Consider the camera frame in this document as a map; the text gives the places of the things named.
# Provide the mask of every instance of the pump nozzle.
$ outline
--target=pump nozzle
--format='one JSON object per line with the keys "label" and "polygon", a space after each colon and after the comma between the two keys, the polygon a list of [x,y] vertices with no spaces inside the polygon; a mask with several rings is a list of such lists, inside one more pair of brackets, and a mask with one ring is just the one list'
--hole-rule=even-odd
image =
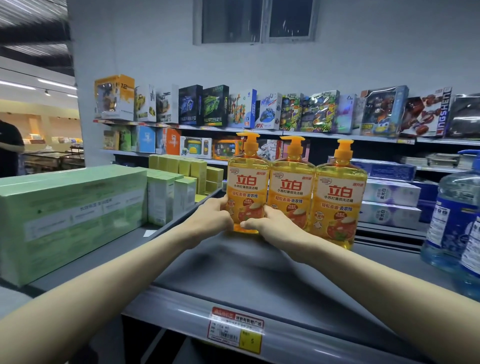
{"label": "pump nozzle", "polygon": [[301,156],[303,153],[303,147],[301,146],[302,140],[305,140],[303,136],[287,135],[281,136],[280,139],[291,140],[292,142],[287,147],[287,154],[289,156]]}
{"label": "pump nozzle", "polygon": [[257,138],[260,137],[259,134],[251,132],[237,133],[239,136],[246,136],[247,140],[243,143],[243,150],[247,153],[256,153],[258,151]]}
{"label": "pump nozzle", "polygon": [[472,163],[472,169],[473,170],[480,170],[480,150],[475,150],[475,149],[465,149],[465,150],[460,150],[457,152],[458,154],[474,154],[477,157]]}
{"label": "pump nozzle", "polygon": [[353,140],[338,139],[338,149],[335,149],[333,156],[338,159],[352,159],[353,151],[350,149]]}

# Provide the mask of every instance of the barcode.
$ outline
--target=barcode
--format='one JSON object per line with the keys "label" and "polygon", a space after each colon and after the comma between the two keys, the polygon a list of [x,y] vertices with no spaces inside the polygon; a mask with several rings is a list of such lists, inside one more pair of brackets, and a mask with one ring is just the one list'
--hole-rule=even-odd
{"label": "barcode", "polygon": [[224,331],[220,331],[220,336],[223,337],[223,338],[226,338],[228,340],[232,340],[232,341],[237,341],[237,335],[233,335],[233,334],[229,334],[227,332],[224,332]]}

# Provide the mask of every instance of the forearm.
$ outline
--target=forearm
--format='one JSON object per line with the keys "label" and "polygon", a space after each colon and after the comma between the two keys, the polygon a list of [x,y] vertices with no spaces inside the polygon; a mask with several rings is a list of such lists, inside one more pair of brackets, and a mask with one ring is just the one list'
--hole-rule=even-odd
{"label": "forearm", "polygon": [[183,252],[189,238],[180,225],[6,316],[0,363],[65,363]]}
{"label": "forearm", "polygon": [[480,361],[480,304],[309,235],[302,261],[438,363]]}
{"label": "forearm", "polygon": [[23,153],[25,151],[24,146],[14,146],[12,144],[0,143],[0,148],[15,153]]}

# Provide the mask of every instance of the blue bottle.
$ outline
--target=blue bottle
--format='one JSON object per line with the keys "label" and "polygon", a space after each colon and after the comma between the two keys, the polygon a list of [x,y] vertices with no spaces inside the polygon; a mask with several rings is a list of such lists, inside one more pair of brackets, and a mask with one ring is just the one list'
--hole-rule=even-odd
{"label": "blue bottle", "polygon": [[473,222],[470,237],[454,276],[456,290],[480,302],[480,213]]}
{"label": "blue bottle", "polygon": [[454,272],[462,256],[480,203],[480,150],[462,150],[476,154],[472,170],[453,173],[438,183],[438,197],[422,260],[447,272]]}

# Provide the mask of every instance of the yellow dish soap bottle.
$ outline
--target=yellow dish soap bottle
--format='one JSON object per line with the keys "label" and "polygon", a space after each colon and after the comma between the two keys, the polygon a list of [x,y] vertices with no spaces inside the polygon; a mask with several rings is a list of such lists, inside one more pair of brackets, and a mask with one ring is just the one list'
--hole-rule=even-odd
{"label": "yellow dish soap bottle", "polygon": [[368,174],[350,163],[353,140],[338,143],[334,161],[317,166],[309,232],[351,249]]}
{"label": "yellow dish soap bottle", "polygon": [[270,162],[257,155],[259,134],[237,133],[246,136],[243,152],[228,161],[227,208],[234,222],[234,231],[258,233],[240,227],[249,218],[264,217],[263,205],[267,202]]}
{"label": "yellow dish soap bottle", "polygon": [[272,163],[268,201],[270,207],[282,211],[297,226],[306,228],[310,213],[315,166],[301,159],[301,136],[281,136],[291,140],[286,158]]}

